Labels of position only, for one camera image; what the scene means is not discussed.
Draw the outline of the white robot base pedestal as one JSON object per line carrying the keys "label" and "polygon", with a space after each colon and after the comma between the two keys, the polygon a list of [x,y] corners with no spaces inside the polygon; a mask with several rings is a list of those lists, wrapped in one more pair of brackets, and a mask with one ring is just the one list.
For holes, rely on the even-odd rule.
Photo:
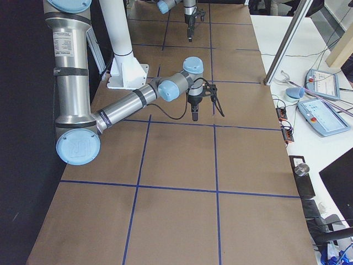
{"label": "white robot base pedestal", "polygon": [[108,87],[137,89],[146,83],[148,65],[140,64],[133,54],[122,0],[99,1],[114,54]]}

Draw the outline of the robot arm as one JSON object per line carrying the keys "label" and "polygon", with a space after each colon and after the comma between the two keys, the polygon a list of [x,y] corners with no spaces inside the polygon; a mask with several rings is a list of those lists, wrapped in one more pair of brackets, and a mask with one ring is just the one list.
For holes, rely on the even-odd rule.
{"label": "robot arm", "polygon": [[122,1],[100,1],[113,50],[112,68],[107,87],[123,89],[127,95],[96,111],[90,109],[87,49],[99,53],[92,33],[91,1],[44,1],[44,15],[52,29],[54,76],[60,102],[55,120],[56,151],[71,165],[84,165],[100,151],[100,134],[114,124],[145,108],[158,98],[167,102],[183,93],[202,93],[203,62],[188,57],[181,71],[170,77],[147,82],[148,65],[133,54],[129,28]]}
{"label": "robot arm", "polygon": [[161,0],[157,1],[157,7],[162,14],[166,14],[171,11],[174,7],[176,7],[179,3],[183,4],[184,8],[184,21],[187,24],[187,37],[188,42],[192,42],[194,31],[195,31],[195,23],[197,17],[199,16],[199,10],[196,6],[195,0]]}

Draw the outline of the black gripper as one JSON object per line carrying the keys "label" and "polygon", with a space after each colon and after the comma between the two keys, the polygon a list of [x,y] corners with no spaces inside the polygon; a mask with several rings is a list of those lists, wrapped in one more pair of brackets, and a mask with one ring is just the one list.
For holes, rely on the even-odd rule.
{"label": "black gripper", "polygon": [[198,121],[199,119],[199,103],[202,101],[200,96],[188,95],[188,103],[191,105],[191,116],[193,121]]}
{"label": "black gripper", "polygon": [[189,26],[187,27],[187,37],[189,39],[189,42],[192,42],[192,36],[193,36],[193,26],[195,25],[197,15],[196,14],[191,14],[191,15],[184,15],[184,20],[185,23]]}

